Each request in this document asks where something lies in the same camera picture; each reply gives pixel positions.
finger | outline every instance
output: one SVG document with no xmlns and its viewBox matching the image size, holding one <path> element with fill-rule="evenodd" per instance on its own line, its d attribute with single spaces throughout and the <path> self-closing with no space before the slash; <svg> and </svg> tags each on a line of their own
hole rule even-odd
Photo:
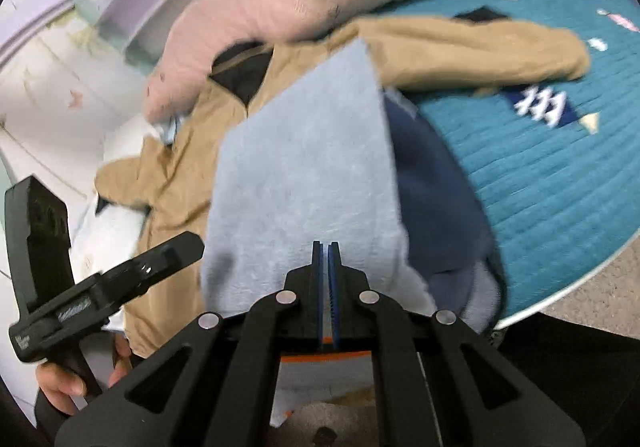
<svg viewBox="0 0 640 447">
<path fill-rule="evenodd" d="M 113 339 L 113 344 L 116 348 L 116 353 L 119 357 L 130 357 L 131 356 L 131 348 L 129 347 L 129 341 L 127 338 L 120 334 L 116 333 Z"/>
<path fill-rule="evenodd" d="M 131 362 L 129 359 L 121 357 L 113 368 L 113 373 L 109 377 L 108 386 L 116 384 L 120 379 L 122 379 L 125 375 L 127 375 L 133 367 L 131 366 Z"/>
<path fill-rule="evenodd" d="M 57 364 L 44 363 L 36 367 L 36 380 L 47 400 L 56 409 L 66 414 L 73 414 L 76 411 L 76 406 L 69 395 L 81 397 L 86 393 L 84 381 Z"/>
</svg>

black pants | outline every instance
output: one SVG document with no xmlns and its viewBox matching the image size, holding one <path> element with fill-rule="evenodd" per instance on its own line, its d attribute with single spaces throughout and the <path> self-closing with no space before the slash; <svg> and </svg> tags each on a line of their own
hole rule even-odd
<svg viewBox="0 0 640 447">
<path fill-rule="evenodd" d="M 640 446 L 640 341 L 535 314 L 499 349 L 582 427 L 589 447 Z M 65 415 L 42 394 L 35 414 L 52 442 Z"/>
</svg>

triangular cutout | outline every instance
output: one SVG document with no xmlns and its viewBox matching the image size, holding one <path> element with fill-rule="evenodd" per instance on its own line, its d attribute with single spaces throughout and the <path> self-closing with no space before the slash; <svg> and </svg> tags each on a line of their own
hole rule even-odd
<svg viewBox="0 0 640 447">
<path fill-rule="evenodd" d="M 176 351 L 173 357 L 129 390 L 125 398 L 152 413 L 162 413 L 190 355 L 191 348 Z"/>
<path fill-rule="evenodd" d="M 482 403 L 491 411 L 518 398 L 518 390 L 513 387 L 480 353 L 468 344 L 463 344 L 460 349 L 465 357 L 474 377 Z"/>
</svg>

fingernail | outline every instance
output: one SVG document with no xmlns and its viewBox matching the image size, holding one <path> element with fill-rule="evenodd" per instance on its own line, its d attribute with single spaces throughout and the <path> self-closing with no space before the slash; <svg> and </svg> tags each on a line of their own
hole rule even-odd
<svg viewBox="0 0 640 447">
<path fill-rule="evenodd" d="M 74 380 L 71 389 L 76 397 L 84 397 L 84 394 L 86 392 L 86 384 L 84 383 L 84 380 L 76 379 Z"/>
</svg>

tan jacket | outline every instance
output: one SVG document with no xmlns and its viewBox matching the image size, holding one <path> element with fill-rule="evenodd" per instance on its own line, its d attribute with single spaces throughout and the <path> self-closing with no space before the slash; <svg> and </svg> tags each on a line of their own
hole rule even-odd
<svg viewBox="0 0 640 447">
<path fill-rule="evenodd" d="M 357 37 L 369 46 L 380 85 L 404 90 L 572 80 L 590 66 L 585 46 L 569 30 L 511 20 L 473 24 L 425 16 L 359 18 L 321 42 L 248 50 L 217 67 L 222 70 L 273 49 L 262 85 L 247 108 L 209 81 L 172 149 L 147 138 L 139 158 L 118 160 L 98 171 L 95 185 L 101 196 L 117 204 L 152 209 L 138 252 L 186 230 L 204 237 L 225 133 Z M 196 264 L 126 305 L 125 328 L 132 350 L 147 357 L 203 310 Z"/>
</svg>

